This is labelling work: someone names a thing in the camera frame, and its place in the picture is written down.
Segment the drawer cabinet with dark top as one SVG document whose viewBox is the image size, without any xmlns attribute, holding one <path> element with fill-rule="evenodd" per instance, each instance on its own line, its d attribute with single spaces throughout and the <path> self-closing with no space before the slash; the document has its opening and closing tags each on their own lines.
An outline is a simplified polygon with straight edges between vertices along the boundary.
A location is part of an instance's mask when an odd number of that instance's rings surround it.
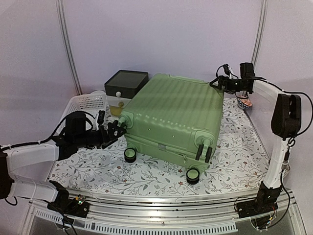
<svg viewBox="0 0 313 235">
<path fill-rule="evenodd" d="M 148 80 L 149 74 L 143 71 L 119 70 L 115 73 L 104 84 L 111 115 L 120 116 Z"/>
</svg>

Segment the green hard-shell suitcase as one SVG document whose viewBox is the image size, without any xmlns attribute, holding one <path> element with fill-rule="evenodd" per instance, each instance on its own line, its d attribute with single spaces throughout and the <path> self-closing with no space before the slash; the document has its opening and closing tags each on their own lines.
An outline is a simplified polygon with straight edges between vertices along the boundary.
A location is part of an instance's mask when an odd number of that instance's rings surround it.
<svg viewBox="0 0 313 235">
<path fill-rule="evenodd" d="M 223 100 L 208 82 L 156 74 L 119 117 L 127 149 L 182 166 L 197 184 L 217 147 Z"/>
</svg>

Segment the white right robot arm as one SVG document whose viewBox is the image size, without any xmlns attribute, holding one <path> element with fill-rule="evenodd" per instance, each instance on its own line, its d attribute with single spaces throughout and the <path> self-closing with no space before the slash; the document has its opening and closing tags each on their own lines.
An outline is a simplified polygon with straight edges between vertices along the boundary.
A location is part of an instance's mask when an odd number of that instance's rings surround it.
<svg viewBox="0 0 313 235">
<path fill-rule="evenodd" d="M 245 91 L 257 93 L 266 100 L 274 102 L 271 130 L 275 143 L 268 171 L 261 182 L 254 199 L 235 204 L 240 218 L 276 212 L 277 199 L 285 189 L 283 174 L 288 164 L 290 149 L 301 128 L 301 98 L 296 93 L 286 92 L 266 79 L 257 77 L 252 63 L 240 64 L 240 76 L 236 76 L 228 64 L 221 65 L 224 75 L 216 75 L 210 86 L 228 94 Z"/>
</svg>

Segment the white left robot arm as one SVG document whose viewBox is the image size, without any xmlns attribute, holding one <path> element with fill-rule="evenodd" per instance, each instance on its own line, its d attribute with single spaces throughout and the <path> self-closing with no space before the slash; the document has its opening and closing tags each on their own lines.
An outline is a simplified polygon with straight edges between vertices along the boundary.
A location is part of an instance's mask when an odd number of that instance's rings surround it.
<svg viewBox="0 0 313 235">
<path fill-rule="evenodd" d="M 105 111 L 96 116 L 86 111 L 72 112 L 60 121 L 65 126 L 44 140 L 0 148 L 0 197 L 36 199 L 47 202 L 48 209 L 64 215 L 85 218 L 90 204 L 79 194 L 71 199 L 68 190 L 47 173 L 26 170 L 47 169 L 55 162 L 69 159 L 80 149 L 105 149 L 126 133 L 126 121 L 105 123 Z"/>
</svg>

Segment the white plastic mesh basket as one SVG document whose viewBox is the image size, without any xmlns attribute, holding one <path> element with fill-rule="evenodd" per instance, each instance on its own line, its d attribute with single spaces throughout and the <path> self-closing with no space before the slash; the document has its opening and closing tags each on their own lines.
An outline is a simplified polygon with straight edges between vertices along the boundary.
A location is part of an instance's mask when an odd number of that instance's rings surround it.
<svg viewBox="0 0 313 235">
<path fill-rule="evenodd" d="M 100 110 L 105 111 L 104 123 L 109 122 L 111 113 L 104 91 L 94 91 L 90 94 L 77 95 L 69 100 L 60 120 L 75 111 L 85 111 L 96 118 Z"/>
</svg>

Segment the small patterned bowl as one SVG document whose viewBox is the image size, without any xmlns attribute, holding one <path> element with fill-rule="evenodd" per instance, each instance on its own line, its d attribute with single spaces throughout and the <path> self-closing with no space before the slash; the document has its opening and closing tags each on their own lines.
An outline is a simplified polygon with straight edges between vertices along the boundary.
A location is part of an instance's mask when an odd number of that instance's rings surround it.
<svg viewBox="0 0 313 235">
<path fill-rule="evenodd" d="M 241 109 L 249 109 L 252 107 L 252 102 L 248 98 L 238 98 L 237 99 L 238 107 Z"/>
</svg>

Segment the floral white tablecloth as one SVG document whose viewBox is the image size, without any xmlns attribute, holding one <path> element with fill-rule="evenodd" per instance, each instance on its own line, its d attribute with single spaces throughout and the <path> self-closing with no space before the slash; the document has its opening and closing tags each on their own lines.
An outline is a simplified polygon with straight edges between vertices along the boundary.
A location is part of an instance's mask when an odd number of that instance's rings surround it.
<svg viewBox="0 0 313 235">
<path fill-rule="evenodd" d="M 127 194 L 150 197 L 222 194 L 257 189 L 269 158 L 248 117 L 234 99 L 226 98 L 217 148 L 200 181 L 189 185 L 181 166 L 138 154 L 124 161 L 126 140 L 108 148 L 81 149 L 56 162 L 49 178 L 62 186 L 96 195 Z"/>
</svg>

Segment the aluminium front rail frame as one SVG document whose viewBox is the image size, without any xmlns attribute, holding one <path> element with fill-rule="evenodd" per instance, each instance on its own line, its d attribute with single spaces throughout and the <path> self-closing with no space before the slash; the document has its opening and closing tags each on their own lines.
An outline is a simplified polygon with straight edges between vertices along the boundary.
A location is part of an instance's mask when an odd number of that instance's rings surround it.
<svg viewBox="0 0 313 235">
<path fill-rule="evenodd" d="M 188 196 L 138 196 L 84 192 L 89 210 L 72 224 L 32 200 L 22 235 L 304 235 L 306 229 L 291 190 L 282 192 L 278 209 L 239 217 L 237 204 L 256 196 L 257 190 Z M 260 229 L 274 216 L 270 228 Z"/>
</svg>

